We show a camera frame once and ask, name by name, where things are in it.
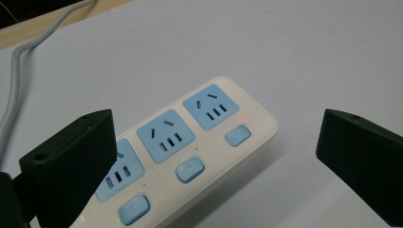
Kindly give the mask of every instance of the socket hole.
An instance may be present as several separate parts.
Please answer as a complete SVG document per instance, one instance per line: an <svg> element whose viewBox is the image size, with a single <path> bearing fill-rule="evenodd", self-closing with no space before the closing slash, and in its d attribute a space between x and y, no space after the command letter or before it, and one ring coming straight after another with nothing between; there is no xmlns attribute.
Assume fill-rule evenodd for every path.
<svg viewBox="0 0 403 228"><path fill-rule="evenodd" d="M109 188L113 187L113 183L112 183L112 180L110 180L110 178L106 178L106 182L107 182L107 186L109 186Z"/></svg>
<svg viewBox="0 0 403 228"><path fill-rule="evenodd" d="M174 124L168 121L164 121L163 124L168 125L168 126L173 126Z"/></svg>
<svg viewBox="0 0 403 228"><path fill-rule="evenodd" d="M45 160L47 157L48 157L47 154L38 154L37 156L35 156L35 159L37 161L42 161L42 160Z"/></svg>
<svg viewBox="0 0 403 228"><path fill-rule="evenodd" d="M178 139L179 142L182 141L182 138L181 138L181 136L178 135L178 133L175 133L175 137Z"/></svg>
<svg viewBox="0 0 403 228"><path fill-rule="evenodd" d="M221 115L220 112L216 108L213 108L213 111L216 113L217 116Z"/></svg>
<svg viewBox="0 0 403 228"><path fill-rule="evenodd" d="M130 171L128 171L127 166L124 167L124 171L125 171L126 176L130 177L131 174L130 174Z"/></svg>
<svg viewBox="0 0 403 228"><path fill-rule="evenodd" d="M121 175L118 172L115 172L116 179L118 179L118 182L122 181Z"/></svg>
<svg viewBox="0 0 403 228"><path fill-rule="evenodd" d="M210 94L210 93L209 93L207 96L208 96L208 97L211 97L211 98L214 98L214 99L217 99L217 96L216 96L216 95L213 95L213 94Z"/></svg>
<svg viewBox="0 0 403 228"><path fill-rule="evenodd" d="M170 144L172 147L175 146L175 144L172 142L171 138L168 138L167 140L168 140L169 144Z"/></svg>
<svg viewBox="0 0 403 228"><path fill-rule="evenodd" d="M214 117L210 113L206 113L206 115L210 118L210 120L214 121Z"/></svg>
<svg viewBox="0 0 403 228"><path fill-rule="evenodd" d="M220 108L222 109L222 111L226 112L227 109L224 107L224 105L220 104Z"/></svg>
<svg viewBox="0 0 403 228"><path fill-rule="evenodd" d="M165 145L164 145L162 142L160 143L160 147L161 147L161 149L163 150L163 152L166 152L166 151L167 151Z"/></svg>

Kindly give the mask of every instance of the blue switch button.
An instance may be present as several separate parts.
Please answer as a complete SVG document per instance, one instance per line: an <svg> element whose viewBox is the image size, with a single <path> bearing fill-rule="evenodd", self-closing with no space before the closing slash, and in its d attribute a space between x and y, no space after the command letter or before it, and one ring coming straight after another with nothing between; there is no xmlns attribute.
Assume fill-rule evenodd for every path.
<svg viewBox="0 0 403 228"><path fill-rule="evenodd" d="M251 132L244 125L237 126L234 130L226 134L225 139L232 146L238 146L251 136Z"/></svg>
<svg viewBox="0 0 403 228"><path fill-rule="evenodd" d="M196 178L203 170L204 164L202 161L194 157L185 161L177 168L177 175L182 182L188 183Z"/></svg>
<svg viewBox="0 0 403 228"><path fill-rule="evenodd" d="M119 209L122 223L130 225L150 210L150 203L143 195L137 196Z"/></svg>

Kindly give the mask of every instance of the power cord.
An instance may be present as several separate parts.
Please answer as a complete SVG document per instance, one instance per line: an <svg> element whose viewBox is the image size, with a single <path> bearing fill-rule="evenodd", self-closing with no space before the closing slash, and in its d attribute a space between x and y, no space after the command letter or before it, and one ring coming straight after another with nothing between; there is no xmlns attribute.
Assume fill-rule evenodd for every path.
<svg viewBox="0 0 403 228"><path fill-rule="evenodd" d="M11 11L6 7L6 5L4 5L1 1L0 1L0 5L4 8L4 10L6 10L6 12L9 13L9 15L12 17L12 19L15 21L15 23L20 23L17 18L14 17L14 15L11 13Z"/></svg>
<svg viewBox="0 0 403 228"><path fill-rule="evenodd" d="M6 151L6 146L10 137L10 133L17 116L20 94L20 57L28 49L34 48L45 39L47 39L53 31L75 10L83 8L92 4L96 0L84 0L71 5L65 12L63 12L44 32L38 37L24 43L17 47L11 56L11 85L9 101L7 103L6 112L0 123L0 166Z"/></svg>

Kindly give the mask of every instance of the electrical outlet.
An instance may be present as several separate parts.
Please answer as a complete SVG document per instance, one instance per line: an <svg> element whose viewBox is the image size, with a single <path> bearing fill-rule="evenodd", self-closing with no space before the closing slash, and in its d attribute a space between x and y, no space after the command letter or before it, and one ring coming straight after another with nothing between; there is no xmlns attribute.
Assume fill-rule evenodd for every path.
<svg viewBox="0 0 403 228"><path fill-rule="evenodd" d="M112 165L95 195L99 201L106 201L139 179L145 172L133 148L126 139L117 142L118 159Z"/></svg>
<svg viewBox="0 0 403 228"><path fill-rule="evenodd" d="M210 130L240 108L217 85L210 85L183 102L204 130Z"/></svg>
<svg viewBox="0 0 403 228"><path fill-rule="evenodd" d="M164 162L196 139L173 109L140 127L137 134L155 163Z"/></svg>
<svg viewBox="0 0 403 228"><path fill-rule="evenodd" d="M216 78L118 137L129 154L136 151L145 173L107 201L91 198L72 227L165 227L266 151L277 128L237 84ZM125 158L117 162L127 165ZM122 169L114 165L108 174L114 186L114 172ZM112 195L108 182L103 187Z"/></svg>

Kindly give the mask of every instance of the white table surface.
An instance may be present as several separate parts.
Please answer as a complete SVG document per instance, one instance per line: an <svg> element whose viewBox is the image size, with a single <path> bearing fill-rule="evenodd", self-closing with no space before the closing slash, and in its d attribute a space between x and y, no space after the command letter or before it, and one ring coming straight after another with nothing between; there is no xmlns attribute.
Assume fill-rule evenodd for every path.
<svg viewBox="0 0 403 228"><path fill-rule="evenodd" d="M400 0L136 0L59 29L22 58L2 171L18 175L19 158L84 114L111 108L119 135L228 76L278 134L170 227L388 227L315 152L325 108L403 135L402 11ZM0 51L0 115L12 50Z"/></svg>

